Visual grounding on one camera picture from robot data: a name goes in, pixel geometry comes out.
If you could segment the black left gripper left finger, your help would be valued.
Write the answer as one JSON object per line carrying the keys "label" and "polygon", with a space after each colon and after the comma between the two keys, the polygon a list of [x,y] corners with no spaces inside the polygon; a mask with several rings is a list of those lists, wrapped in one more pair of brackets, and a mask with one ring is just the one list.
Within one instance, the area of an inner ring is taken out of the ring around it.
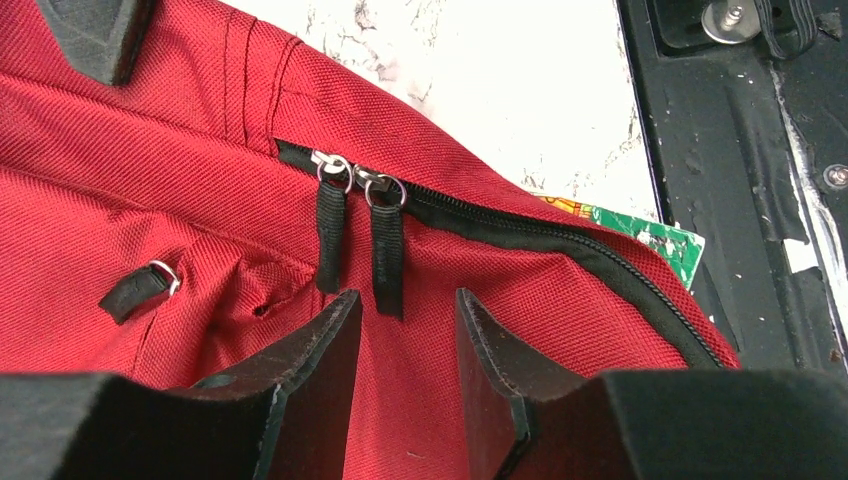
{"label": "black left gripper left finger", "polygon": [[1,379],[5,479],[339,479],[360,295],[189,388],[119,375]]}

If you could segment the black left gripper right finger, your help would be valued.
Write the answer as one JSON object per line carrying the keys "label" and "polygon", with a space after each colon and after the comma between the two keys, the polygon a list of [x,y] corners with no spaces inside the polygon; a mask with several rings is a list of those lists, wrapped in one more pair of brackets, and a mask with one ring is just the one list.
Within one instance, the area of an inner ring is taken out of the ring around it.
{"label": "black left gripper right finger", "polygon": [[474,479],[843,479],[847,387],[786,370],[613,370],[584,378],[468,290],[456,347]]}

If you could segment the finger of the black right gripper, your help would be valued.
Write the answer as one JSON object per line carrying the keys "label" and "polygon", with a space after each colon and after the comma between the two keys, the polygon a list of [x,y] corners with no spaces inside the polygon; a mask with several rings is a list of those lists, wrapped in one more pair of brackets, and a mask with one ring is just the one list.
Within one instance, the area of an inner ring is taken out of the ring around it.
{"label": "finger of the black right gripper", "polygon": [[38,0],[60,51],[80,74],[107,86],[129,83],[154,0]]}

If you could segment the red backpack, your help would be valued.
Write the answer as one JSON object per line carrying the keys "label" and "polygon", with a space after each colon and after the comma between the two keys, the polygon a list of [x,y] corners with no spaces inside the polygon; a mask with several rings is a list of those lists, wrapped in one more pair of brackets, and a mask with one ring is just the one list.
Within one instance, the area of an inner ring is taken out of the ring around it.
{"label": "red backpack", "polygon": [[338,277],[360,291],[348,479],[469,475],[455,348],[466,288],[584,376],[735,368],[662,257],[540,201],[418,112],[217,1],[163,1],[128,85],[75,71],[33,1],[1,5],[1,369],[190,385],[330,301],[312,151],[360,189]]}

